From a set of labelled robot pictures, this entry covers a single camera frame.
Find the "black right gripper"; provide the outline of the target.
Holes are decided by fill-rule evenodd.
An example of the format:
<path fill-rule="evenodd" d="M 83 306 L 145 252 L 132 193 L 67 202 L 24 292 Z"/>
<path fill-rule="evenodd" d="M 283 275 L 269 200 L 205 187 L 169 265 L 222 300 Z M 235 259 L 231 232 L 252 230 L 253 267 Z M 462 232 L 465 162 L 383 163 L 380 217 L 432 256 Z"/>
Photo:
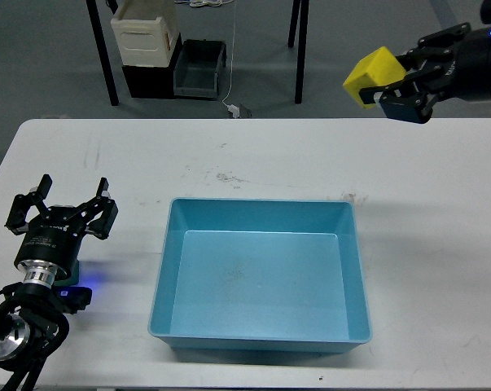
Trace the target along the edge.
<path fill-rule="evenodd" d="M 397 56 L 406 71 L 420 70 L 426 61 L 445 63 L 451 59 L 438 92 L 423 86 L 442 78 L 444 69 L 433 67 L 386 86 L 361 88 L 362 102 L 378 104 L 388 119 L 425 124 L 439 100 L 491 101 L 491 1 L 481 3 L 480 20 L 485 25 L 482 29 L 474 30 L 468 22 L 453 24 L 421 37 L 415 48 Z"/>

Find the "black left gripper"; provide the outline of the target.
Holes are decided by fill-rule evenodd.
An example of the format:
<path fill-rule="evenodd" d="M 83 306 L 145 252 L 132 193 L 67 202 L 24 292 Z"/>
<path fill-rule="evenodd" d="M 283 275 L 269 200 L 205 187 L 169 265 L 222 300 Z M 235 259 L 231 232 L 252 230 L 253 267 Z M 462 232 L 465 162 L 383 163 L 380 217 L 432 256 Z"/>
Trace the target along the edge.
<path fill-rule="evenodd" d="M 55 279 L 70 279 L 84 235 L 106 239 L 118 214 L 106 178 L 101 178 L 95 196 L 77 207 L 44 204 L 52 179 L 44 174 L 38 186 L 27 194 L 14 197 L 5 227 L 14 235 L 25 233 L 15 258 L 15 268 L 27 271 L 30 266 L 46 263 L 55 272 Z M 39 214 L 29 223 L 28 211 L 35 207 Z"/>

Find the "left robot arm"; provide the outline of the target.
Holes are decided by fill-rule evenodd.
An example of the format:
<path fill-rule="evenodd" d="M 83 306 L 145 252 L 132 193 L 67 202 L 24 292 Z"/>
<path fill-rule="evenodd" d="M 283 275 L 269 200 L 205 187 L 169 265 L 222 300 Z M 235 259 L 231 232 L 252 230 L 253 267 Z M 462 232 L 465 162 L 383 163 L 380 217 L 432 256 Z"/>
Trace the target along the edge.
<path fill-rule="evenodd" d="M 68 315 L 91 302 L 78 284 L 78 254 L 86 235 L 104 240 L 118 208 L 101 178 L 95 196 L 78 206 L 46 206 L 52 179 L 16 195 L 6 228 L 23 241 L 14 260 L 24 278 L 0 290 L 0 368 L 11 373 L 5 390 L 32 390 L 46 360 L 66 340 Z"/>

